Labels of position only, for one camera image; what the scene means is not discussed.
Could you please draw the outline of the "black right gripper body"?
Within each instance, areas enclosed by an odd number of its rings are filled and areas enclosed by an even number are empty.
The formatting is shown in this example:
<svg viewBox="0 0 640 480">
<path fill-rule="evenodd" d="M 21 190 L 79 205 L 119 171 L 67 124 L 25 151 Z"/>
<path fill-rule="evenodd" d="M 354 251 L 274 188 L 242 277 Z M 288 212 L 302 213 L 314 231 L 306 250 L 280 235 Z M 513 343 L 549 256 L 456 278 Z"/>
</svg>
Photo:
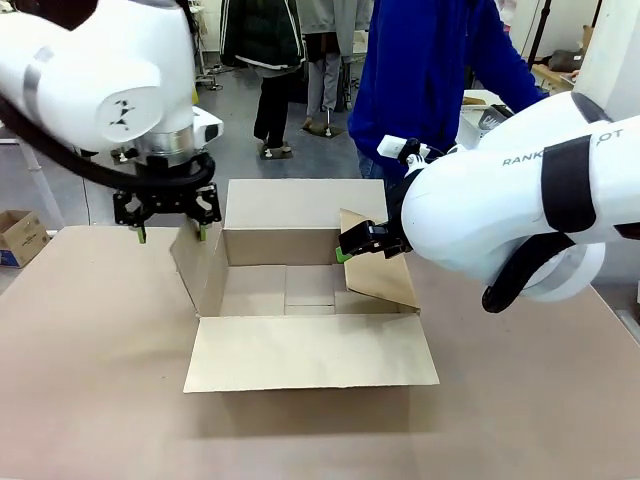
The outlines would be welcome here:
<svg viewBox="0 0 640 480">
<path fill-rule="evenodd" d="M 383 223 L 369 221 L 370 245 L 368 252 L 383 252 L 386 259 L 413 250 L 402 226 L 402 206 L 409 187 L 415 180 L 414 174 L 409 174 L 398 184 L 393 186 L 387 194 L 388 220 Z"/>
</svg>

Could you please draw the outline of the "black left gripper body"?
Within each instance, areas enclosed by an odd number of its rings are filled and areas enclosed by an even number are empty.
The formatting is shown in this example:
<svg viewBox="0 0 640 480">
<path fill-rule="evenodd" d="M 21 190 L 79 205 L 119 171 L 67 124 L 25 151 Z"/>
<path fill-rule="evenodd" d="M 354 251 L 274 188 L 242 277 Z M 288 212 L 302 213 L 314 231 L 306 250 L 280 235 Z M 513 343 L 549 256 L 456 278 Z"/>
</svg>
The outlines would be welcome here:
<svg viewBox="0 0 640 480">
<path fill-rule="evenodd" d="M 143 226 L 154 215 L 184 214 L 200 225 L 221 221 L 218 190 L 210 183 L 197 190 L 172 193 L 129 193 L 113 195 L 116 224 Z"/>
</svg>

